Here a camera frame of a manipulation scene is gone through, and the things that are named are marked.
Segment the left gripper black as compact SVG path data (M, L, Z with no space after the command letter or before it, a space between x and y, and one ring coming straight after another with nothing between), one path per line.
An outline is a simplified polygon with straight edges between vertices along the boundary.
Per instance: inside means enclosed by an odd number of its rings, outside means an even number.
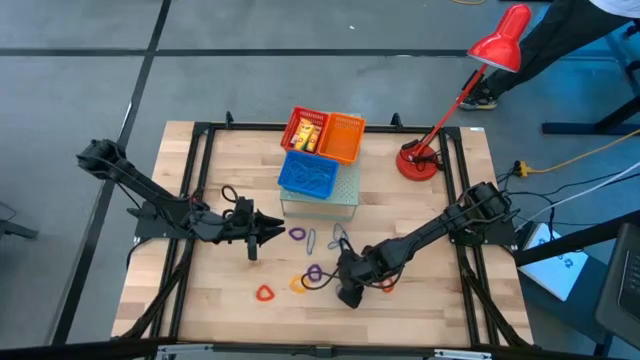
M257 210L253 215L244 218L236 218L228 222L218 233L219 241L232 242L243 240L247 245L247 256L250 261L258 258L258 245L263 245L274 237L285 231L284 227L268 227L256 233L254 220L260 226L283 226L284 221L280 218L271 217Z

